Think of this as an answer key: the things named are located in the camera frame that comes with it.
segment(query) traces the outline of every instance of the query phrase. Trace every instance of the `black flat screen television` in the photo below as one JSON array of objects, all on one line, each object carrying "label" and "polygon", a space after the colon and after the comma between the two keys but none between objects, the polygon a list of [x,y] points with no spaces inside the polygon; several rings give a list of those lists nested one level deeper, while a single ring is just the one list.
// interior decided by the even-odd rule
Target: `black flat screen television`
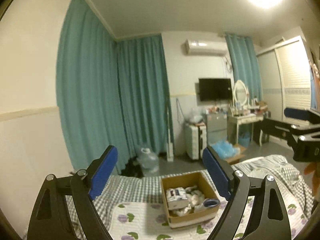
[{"label": "black flat screen television", "polygon": [[199,78],[201,101],[232,100],[230,78]]}]

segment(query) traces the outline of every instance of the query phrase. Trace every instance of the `white sliding wardrobe door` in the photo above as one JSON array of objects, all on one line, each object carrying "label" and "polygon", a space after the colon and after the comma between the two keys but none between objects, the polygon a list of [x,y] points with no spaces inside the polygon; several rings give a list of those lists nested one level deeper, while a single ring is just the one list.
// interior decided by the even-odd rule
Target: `white sliding wardrobe door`
[{"label": "white sliding wardrobe door", "polygon": [[274,50],[258,56],[260,67],[262,99],[267,102],[271,118],[282,121],[283,99],[281,80]]},{"label": "white sliding wardrobe door", "polygon": [[[284,109],[286,107],[309,109],[311,104],[310,67],[303,42],[296,41],[275,51],[282,72]],[[286,117],[283,120],[300,125],[308,124]]]}]

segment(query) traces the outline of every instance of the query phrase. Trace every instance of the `gingham blanket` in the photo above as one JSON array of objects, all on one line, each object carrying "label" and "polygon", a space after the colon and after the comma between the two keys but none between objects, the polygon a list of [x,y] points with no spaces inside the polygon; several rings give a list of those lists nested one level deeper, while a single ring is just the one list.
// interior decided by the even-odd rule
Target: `gingham blanket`
[{"label": "gingham blanket", "polygon": [[[314,199],[312,192],[304,182],[300,172],[293,165],[289,164],[285,157],[281,155],[269,155],[253,162],[235,164],[232,168],[234,170],[239,169],[245,174],[249,174],[253,170],[259,170],[259,168],[269,169],[270,173],[280,179],[288,190],[296,197],[305,216],[307,218],[310,217]],[[213,189],[216,190],[207,170],[201,172],[212,185]],[[180,174],[147,177],[142,179],[110,176],[102,194],[93,201],[105,227],[107,229],[110,228],[113,209],[119,203],[162,203],[160,179],[177,175]],[[86,239],[79,223],[72,197],[67,196],[66,199],[76,235],[79,239]]]}]

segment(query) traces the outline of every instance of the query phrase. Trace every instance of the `open cardboard box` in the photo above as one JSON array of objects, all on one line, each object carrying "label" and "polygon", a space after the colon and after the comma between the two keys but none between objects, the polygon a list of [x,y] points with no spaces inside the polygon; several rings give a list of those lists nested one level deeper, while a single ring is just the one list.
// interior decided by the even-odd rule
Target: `open cardboard box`
[{"label": "open cardboard box", "polygon": [[190,174],[168,177],[161,179],[161,187],[162,187],[162,199],[164,203],[165,213],[167,215],[169,225],[171,228],[178,228],[189,226],[196,223],[201,223],[203,221],[207,221],[213,219],[218,212],[219,205],[213,208],[209,208],[197,213],[192,212],[188,215],[179,217],[173,214],[168,210],[166,191],[169,188],[177,188],[177,187],[192,187],[194,185],[198,185],[198,189],[202,191],[206,198],[218,198],[215,192],[213,191],[210,184],[204,178],[201,172],[194,172]]}]

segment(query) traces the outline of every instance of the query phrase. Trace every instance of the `wardrobe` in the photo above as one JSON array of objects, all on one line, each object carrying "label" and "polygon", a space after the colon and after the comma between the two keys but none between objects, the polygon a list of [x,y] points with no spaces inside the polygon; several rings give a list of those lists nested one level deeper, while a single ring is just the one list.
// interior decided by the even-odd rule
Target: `wardrobe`
[{"label": "wardrobe", "polygon": [[305,121],[286,118],[284,109],[309,109],[311,105],[311,52],[301,36],[283,41],[257,54],[262,100],[268,104],[271,118],[298,125]]}]

